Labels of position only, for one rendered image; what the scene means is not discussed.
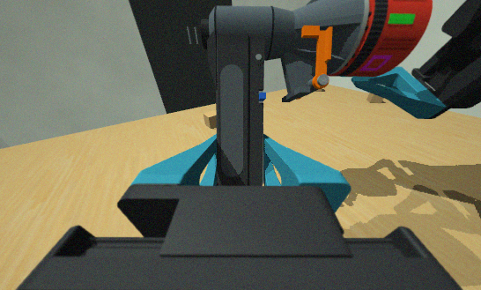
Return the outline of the dark grey hose nozzle with red front ring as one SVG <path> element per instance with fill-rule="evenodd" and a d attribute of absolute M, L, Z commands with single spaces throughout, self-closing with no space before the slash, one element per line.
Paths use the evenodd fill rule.
<path fill-rule="evenodd" d="M 418 45 L 432 10 L 433 0 L 215 5 L 201 37 L 216 88 L 217 186 L 263 186 L 264 60 L 281 59 L 282 102 L 323 89 L 329 76 L 377 77 Z"/>

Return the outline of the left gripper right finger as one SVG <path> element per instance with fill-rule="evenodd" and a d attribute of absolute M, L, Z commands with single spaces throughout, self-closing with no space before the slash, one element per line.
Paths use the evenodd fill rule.
<path fill-rule="evenodd" d="M 281 183 L 275 173 L 279 172 Z M 287 148 L 263 134 L 264 186 L 315 186 L 323 190 L 334 212 L 351 192 L 342 173 Z"/>

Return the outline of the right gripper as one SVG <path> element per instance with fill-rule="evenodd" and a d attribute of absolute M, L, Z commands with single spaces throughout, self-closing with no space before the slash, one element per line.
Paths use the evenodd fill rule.
<path fill-rule="evenodd" d="M 377 77 L 352 77 L 352 83 L 417 119 L 472 108 L 481 102 L 481 0 L 466 0 L 441 31 L 452 38 L 411 74 L 395 67 Z"/>

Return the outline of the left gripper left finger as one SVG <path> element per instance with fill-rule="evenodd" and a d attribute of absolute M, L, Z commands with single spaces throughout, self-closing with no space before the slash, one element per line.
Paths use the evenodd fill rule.
<path fill-rule="evenodd" d="M 205 174 L 200 182 L 201 173 L 205 168 Z M 217 134 L 200 145 L 141 170 L 132 182 L 135 183 L 217 186 Z"/>

